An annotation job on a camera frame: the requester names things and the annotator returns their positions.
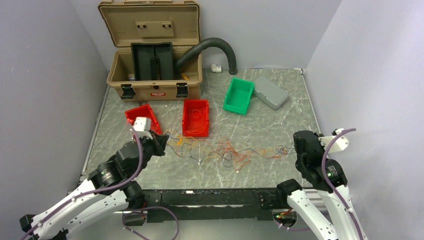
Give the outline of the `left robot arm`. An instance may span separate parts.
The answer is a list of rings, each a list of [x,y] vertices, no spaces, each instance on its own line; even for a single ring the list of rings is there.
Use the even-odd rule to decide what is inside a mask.
[[[68,240],[72,234],[109,214],[145,206],[145,195],[134,180],[153,156],[164,156],[168,135],[139,137],[99,164],[87,179],[53,207],[26,214],[19,223],[30,240]]]

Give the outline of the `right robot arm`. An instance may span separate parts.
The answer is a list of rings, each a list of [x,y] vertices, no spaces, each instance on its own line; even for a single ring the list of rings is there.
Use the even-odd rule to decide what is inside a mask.
[[[323,200],[329,218],[311,202],[296,180],[289,179],[276,186],[276,203],[293,209],[319,240],[367,239],[354,209],[345,172],[336,160],[329,158],[330,153],[348,147],[346,134],[354,131],[355,128],[338,128],[329,136],[310,130],[293,134],[295,167]]]

